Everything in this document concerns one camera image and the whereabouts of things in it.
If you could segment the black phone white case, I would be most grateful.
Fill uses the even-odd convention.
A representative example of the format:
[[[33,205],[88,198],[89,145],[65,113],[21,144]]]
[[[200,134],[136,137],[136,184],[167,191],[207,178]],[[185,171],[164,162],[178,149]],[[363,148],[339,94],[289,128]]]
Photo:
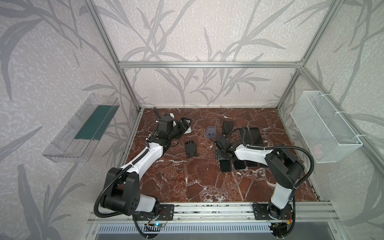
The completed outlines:
[[[259,166],[259,163],[257,163],[257,162],[253,162],[253,161],[245,161],[245,162],[246,162],[247,167],[249,167],[249,168]]]

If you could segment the large black phone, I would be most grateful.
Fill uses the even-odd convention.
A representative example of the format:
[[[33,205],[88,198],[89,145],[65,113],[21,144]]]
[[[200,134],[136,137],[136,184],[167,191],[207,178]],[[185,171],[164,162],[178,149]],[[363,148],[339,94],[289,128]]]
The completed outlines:
[[[252,133],[249,128],[240,128],[239,134],[243,145],[252,145],[254,143]]]

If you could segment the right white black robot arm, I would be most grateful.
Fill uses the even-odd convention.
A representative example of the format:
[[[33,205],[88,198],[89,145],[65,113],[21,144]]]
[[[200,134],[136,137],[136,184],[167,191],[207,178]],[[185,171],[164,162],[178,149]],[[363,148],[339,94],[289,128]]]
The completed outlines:
[[[270,169],[276,185],[266,211],[272,219],[280,219],[296,189],[306,181],[305,166],[291,151],[295,146],[260,147],[245,144],[232,145],[226,137],[215,141],[218,155],[226,160],[259,163]]]

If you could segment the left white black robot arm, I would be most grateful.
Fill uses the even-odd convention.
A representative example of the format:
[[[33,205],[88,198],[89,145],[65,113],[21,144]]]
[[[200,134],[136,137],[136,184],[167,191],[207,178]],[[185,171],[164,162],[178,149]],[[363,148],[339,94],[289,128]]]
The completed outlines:
[[[171,147],[172,141],[187,133],[192,120],[182,117],[177,121],[171,114],[166,114],[158,117],[156,123],[156,129],[146,139],[145,148],[127,164],[108,171],[104,188],[94,205],[97,217],[144,214],[155,218],[160,214],[159,200],[141,194],[140,180]]]

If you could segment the lavender round base stand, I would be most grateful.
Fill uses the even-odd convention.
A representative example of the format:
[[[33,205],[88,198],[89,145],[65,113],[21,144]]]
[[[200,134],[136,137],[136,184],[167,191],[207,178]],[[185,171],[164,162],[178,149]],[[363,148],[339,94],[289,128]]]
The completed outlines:
[[[206,131],[205,131],[205,136],[206,138],[210,139],[210,140],[213,140],[217,137],[217,129],[216,127],[212,126],[212,127],[207,127]]]

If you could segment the green circuit board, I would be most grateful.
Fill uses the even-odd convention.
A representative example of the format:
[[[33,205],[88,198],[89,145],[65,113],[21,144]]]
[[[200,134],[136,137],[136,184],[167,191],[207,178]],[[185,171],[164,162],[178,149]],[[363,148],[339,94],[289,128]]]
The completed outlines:
[[[167,223],[147,223],[145,229],[147,232],[159,232],[162,228],[165,228]]]

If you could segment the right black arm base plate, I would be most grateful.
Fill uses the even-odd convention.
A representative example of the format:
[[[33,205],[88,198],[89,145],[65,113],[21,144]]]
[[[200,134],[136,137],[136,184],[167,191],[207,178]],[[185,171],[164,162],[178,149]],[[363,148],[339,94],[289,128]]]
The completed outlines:
[[[255,202],[252,204],[252,208],[256,220],[288,221],[292,219],[294,213],[290,204],[287,204],[283,209],[279,209],[272,203],[261,204]]]

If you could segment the aluminium frame horizontal bar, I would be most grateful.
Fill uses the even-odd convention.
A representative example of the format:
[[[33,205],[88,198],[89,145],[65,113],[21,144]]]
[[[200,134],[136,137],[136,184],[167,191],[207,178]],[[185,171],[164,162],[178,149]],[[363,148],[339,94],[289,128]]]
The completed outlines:
[[[121,69],[131,68],[289,68],[297,69],[300,62],[120,62]]]

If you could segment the aluminium front rail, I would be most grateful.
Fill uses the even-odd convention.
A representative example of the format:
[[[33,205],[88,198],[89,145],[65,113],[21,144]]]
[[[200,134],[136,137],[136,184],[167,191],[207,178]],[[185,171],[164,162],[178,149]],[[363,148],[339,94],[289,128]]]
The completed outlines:
[[[161,223],[256,223],[286,222],[293,218],[285,213],[282,219],[274,220],[268,214],[254,213],[252,202],[201,202],[174,203],[174,208],[160,214]],[[339,222],[340,219],[330,202],[297,202],[296,222]]]

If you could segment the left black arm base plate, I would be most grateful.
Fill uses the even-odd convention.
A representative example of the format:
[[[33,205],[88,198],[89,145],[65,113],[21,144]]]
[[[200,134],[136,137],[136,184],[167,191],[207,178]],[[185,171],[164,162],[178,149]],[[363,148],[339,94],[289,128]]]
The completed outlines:
[[[156,221],[172,221],[175,213],[175,205],[173,204],[160,204],[159,210],[154,213],[139,212],[135,215],[137,221],[149,221],[155,219]]]

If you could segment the clear plastic wall bin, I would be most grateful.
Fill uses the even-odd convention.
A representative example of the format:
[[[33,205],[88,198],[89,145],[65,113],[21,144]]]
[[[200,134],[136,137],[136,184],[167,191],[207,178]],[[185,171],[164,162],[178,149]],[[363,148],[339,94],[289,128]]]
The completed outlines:
[[[117,97],[90,94],[43,151],[54,163],[86,163],[120,107]]]

